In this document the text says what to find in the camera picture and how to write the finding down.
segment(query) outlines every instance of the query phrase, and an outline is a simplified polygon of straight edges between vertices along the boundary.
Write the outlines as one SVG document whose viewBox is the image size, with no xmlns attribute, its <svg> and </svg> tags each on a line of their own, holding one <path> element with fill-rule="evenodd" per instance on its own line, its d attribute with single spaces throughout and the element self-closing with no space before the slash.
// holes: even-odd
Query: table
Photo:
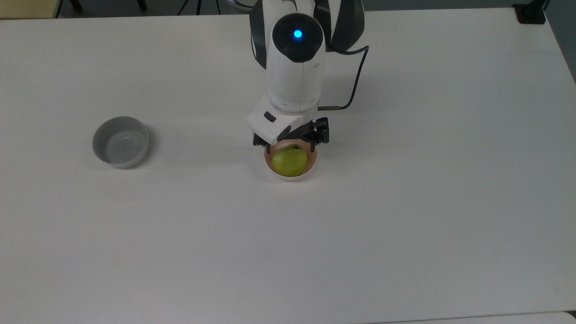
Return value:
<svg viewBox="0 0 576 324">
<path fill-rule="evenodd" d="M 60 0 L 0 0 L 0 19 L 54 18 Z"/>
<path fill-rule="evenodd" d="M 246 16 L 0 22 L 0 322 L 576 309 L 576 86 L 512 9 L 368 12 L 303 182 L 266 170 Z M 360 57 L 329 54 L 322 105 Z M 138 168 L 91 149 L 145 122 Z"/>
<path fill-rule="evenodd" d="M 403 322 L 404 324 L 573 324 L 576 319 L 565 312 L 519 314 L 473 318 L 438 319 L 432 321 Z"/>
</svg>

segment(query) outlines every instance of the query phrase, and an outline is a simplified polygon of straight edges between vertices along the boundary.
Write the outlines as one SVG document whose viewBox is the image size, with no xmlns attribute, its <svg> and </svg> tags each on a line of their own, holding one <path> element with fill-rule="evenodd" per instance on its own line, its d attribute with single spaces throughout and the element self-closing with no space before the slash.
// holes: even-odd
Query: green pear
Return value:
<svg viewBox="0 0 576 324">
<path fill-rule="evenodd" d="M 272 156 L 272 170 L 283 176 L 299 176 L 307 165 L 306 151 L 298 144 L 285 146 Z"/>
</svg>

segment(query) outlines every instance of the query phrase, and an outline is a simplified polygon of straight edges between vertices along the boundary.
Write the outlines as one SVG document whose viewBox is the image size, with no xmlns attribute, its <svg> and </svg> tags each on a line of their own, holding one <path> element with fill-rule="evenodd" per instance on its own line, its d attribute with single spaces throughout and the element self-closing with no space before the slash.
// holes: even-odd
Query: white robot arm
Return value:
<svg viewBox="0 0 576 324">
<path fill-rule="evenodd" d="M 314 150 L 328 142 L 328 120 L 313 122 L 326 51 L 348 50 L 363 32 L 363 14 L 361 0 L 256 3 L 250 13 L 252 51 L 267 69 L 268 89 L 247 118 L 254 145 L 269 149 L 282 139 L 301 138 Z"/>
</svg>

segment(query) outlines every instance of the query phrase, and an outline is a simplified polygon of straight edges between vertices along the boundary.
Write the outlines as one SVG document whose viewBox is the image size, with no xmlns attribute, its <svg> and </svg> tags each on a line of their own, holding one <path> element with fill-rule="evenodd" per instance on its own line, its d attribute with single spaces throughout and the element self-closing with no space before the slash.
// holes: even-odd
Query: floor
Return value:
<svg viewBox="0 0 576 324">
<path fill-rule="evenodd" d="M 79 0 L 82 12 L 75 12 L 69 0 L 63 0 L 62 18 L 86 17 L 132 17 L 132 16 L 175 16 L 185 0 L 146 0 L 148 10 L 143 12 L 137 0 Z M 228 0 L 204 0 L 200 14 L 218 14 L 217 1 L 222 14 L 237 12 L 228 5 Z M 363 0 L 366 10 L 414 10 L 511 7 L 514 3 L 529 0 Z M 198 0 L 189 0 L 182 15 L 196 14 Z M 576 80 L 576 0 L 550 0 L 546 10 L 550 25 L 558 44 Z"/>
</svg>

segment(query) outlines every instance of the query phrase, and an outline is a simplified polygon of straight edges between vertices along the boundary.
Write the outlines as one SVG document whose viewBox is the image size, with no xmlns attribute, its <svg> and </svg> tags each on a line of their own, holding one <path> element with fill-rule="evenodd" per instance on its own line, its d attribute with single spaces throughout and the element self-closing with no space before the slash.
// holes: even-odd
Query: bowl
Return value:
<svg viewBox="0 0 576 324">
<path fill-rule="evenodd" d="M 306 169 L 304 169 L 304 172 L 299 176 L 283 176 L 283 175 L 277 174 L 272 169 L 272 156 L 274 155 L 274 153 L 276 153 L 277 150 L 279 150 L 285 146 L 292 145 L 292 144 L 300 145 L 304 149 L 304 151 L 306 152 L 306 156 L 308 158 L 308 164 L 306 165 Z M 266 150 L 264 150 L 264 161 L 266 161 L 266 165 L 268 166 L 268 169 L 270 169 L 270 171 L 275 176 L 277 176 L 280 179 L 285 180 L 285 181 L 294 181 L 294 180 L 299 180 L 299 179 L 303 179 L 303 178 L 307 177 L 310 174 L 310 171 L 312 169 L 314 169 L 314 166 L 316 165 L 317 160 L 318 160 L 318 146 L 315 147 L 314 152 L 311 152 L 310 151 L 310 143 L 306 143 L 303 140 L 282 140 L 282 141 L 279 141 L 278 143 L 270 146 L 270 154 L 266 153 Z"/>
<path fill-rule="evenodd" d="M 116 117 L 94 133 L 92 149 L 102 161 L 115 168 L 130 168 L 148 153 L 149 135 L 144 124 L 133 117 Z"/>
</svg>

